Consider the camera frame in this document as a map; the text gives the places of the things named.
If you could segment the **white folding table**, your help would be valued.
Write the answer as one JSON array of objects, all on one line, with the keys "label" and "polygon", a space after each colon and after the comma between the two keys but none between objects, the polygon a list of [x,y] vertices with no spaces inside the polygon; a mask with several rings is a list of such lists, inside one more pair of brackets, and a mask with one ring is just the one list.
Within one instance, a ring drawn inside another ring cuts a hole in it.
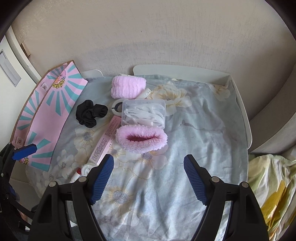
[{"label": "white folding table", "polygon": [[187,113],[202,123],[222,118],[227,131],[242,138],[250,148],[252,135],[242,98],[230,74],[202,68],[144,64],[133,75],[147,80],[148,100],[166,104],[163,128],[171,117]]}]

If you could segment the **pink long box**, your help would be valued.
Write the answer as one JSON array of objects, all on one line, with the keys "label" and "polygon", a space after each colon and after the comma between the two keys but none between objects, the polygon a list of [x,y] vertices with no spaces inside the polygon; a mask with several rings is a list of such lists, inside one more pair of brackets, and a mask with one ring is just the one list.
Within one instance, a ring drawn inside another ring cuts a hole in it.
[{"label": "pink long box", "polygon": [[92,162],[96,165],[102,161],[104,156],[108,153],[109,148],[113,143],[113,139],[115,137],[115,132],[119,128],[121,124],[121,118],[119,116],[114,115],[109,122],[109,125],[101,138],[99,139],[95,149],[93,150],[89,162]]}]

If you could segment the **yellow floral blanket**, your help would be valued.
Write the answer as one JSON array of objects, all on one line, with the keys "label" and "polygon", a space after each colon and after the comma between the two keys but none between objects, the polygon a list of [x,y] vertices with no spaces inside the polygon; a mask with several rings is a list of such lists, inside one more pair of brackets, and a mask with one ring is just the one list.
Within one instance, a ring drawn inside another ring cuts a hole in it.
[{"label": "yellow floral blanket", "polygon": [[280,240],[295,218],[295,160],[280,155],[249,155],[250,184],[270,240]]}]

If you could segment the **white large clip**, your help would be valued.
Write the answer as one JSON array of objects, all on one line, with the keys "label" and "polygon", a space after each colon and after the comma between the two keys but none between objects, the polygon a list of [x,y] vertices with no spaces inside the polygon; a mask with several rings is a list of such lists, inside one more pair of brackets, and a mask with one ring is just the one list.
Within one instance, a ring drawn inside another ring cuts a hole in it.
[{"label": "white large clip", "polygon": [[111,104],[109,104],[108,109],[115,115],[121,117],[122,113],[122,103],[125,99],[116,99]]}]

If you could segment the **pink teal cardboard box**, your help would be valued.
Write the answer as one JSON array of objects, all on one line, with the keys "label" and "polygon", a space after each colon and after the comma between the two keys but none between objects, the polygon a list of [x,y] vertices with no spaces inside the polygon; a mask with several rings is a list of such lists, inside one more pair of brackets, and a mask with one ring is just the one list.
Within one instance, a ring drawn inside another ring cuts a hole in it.
[{"label": "pink teal cardboard box", "polygon": [[62,128],[86,85],[87,80],[72,60],[43,76],[25,102],[11,134],[15,147],[37,147],[35,153],[20,158],[21,163],[49,170]]}]

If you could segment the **black scrunchie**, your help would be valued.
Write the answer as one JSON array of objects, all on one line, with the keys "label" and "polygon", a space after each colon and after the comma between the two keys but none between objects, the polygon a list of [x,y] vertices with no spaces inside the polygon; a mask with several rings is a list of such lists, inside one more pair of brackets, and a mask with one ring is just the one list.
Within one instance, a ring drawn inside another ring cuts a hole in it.
[{"label": "black scrunchie", "polygon": [[108,107],[102,104],[94,104],[92,100],[86,100],[76,109],[76,120],[87,128],[96,126],[96,118],[104,118],[108,113]]}]

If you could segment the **white lip balm tube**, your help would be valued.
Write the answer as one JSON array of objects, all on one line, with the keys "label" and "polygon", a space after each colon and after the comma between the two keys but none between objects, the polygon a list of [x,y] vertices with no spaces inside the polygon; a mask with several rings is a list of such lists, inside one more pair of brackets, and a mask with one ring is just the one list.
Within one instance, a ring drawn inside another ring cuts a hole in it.
[{"label": "white lip balm tube", "polygon": [[78,168],[78,169],[74,172],[72,178],[70,179],[70,182],[71,182],[71,183],[75,182],[80,176],[81,176],[81,168]]}]

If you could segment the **light blue floral cloth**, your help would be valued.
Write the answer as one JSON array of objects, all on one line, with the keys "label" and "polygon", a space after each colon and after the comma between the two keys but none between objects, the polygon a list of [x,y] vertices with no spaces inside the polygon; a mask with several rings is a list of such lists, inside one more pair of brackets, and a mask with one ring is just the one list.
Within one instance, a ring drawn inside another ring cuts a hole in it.
[{"label": "light blue floral cloth", "polygon": [[93,212],[107,240],[190,240],[205,207],[184,171],[192,154],[226,183],[247,179],[247,145],[222,118],[202,123],[187,113],[168,119],[168,142],[157,151],[130,153],[113,143],[114,170]]}]

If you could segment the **clear plastic floss box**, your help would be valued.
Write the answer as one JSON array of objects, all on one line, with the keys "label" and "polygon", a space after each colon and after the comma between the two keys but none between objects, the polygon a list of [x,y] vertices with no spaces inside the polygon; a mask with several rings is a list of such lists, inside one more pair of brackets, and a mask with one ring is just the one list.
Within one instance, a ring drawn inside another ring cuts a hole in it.
[{"label": "clear plastic floss box", "polygon": [[162,99],[124,100],[121,125],[143,125],[164,129],[166,125],[166,103]]}]

